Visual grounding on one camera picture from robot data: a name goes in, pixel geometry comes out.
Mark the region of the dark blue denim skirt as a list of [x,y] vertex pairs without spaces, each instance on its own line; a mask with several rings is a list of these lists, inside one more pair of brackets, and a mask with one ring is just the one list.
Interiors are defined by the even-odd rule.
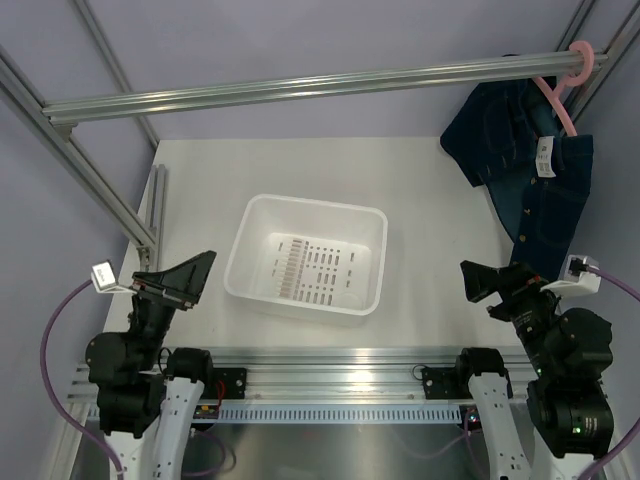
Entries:
[[[537,176],[538,139],[553,136],[555,178]],[[562,134],[531,79],[478,84],[440,136],[473,187],[487,188],[513,243],[512,263],[559,278],[591,193],[594,139]]]

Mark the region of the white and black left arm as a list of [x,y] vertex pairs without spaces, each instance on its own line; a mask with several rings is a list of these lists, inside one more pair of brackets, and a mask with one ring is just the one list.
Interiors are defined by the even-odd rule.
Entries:
[[127,330],[100,333],[85,351],[114,479],[182,476],[197,402],[216,385],[212,357],[177,348],[164,371],[153,368],[175,313],[198,304],[215,259],[208,250],[164,271],[136,272],[129,286],[119,284],[108,261],[91,269],[97,292],[132,300]]

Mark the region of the pink plastic hanger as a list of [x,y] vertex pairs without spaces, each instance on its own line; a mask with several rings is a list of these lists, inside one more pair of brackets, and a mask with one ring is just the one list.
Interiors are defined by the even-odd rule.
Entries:
[[534,77],[533,82],[544,95],[552,110],[556,113],[557,118],[568,137],[577,136],[577,131],[570,115],[568,114],[561,96],[567,88],[575,88],[583,85],[591,76],[595,64],[595,53],[591,44],[587,41],[575,41],[569,45],[571,52],[577,52],[583,60],[582,69],[578,74],[566,74],[561,77],[554,88],[542,77]]

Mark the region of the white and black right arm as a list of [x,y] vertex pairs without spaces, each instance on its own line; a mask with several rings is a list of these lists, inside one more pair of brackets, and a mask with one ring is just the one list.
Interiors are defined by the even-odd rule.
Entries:
[[[599,460],[614,430],[601,376],[613,361],[611,324],[584,308],[558,313],[564,297],[594,294],[599,283],[576,260],[577,270],[548,282],[522,264],[494,268],[471,261],[460,265],[468,301],[492,294],[499,304],[493,319],[512,325],[536,374],[527,386],[527,408],[538,445],[562,459],[586,454]],[[529,464],[507,404],[509,380],[500,353],[465,348],[454,367],[456,389],[473,399],[493,479],[536,479],[540,464]]]

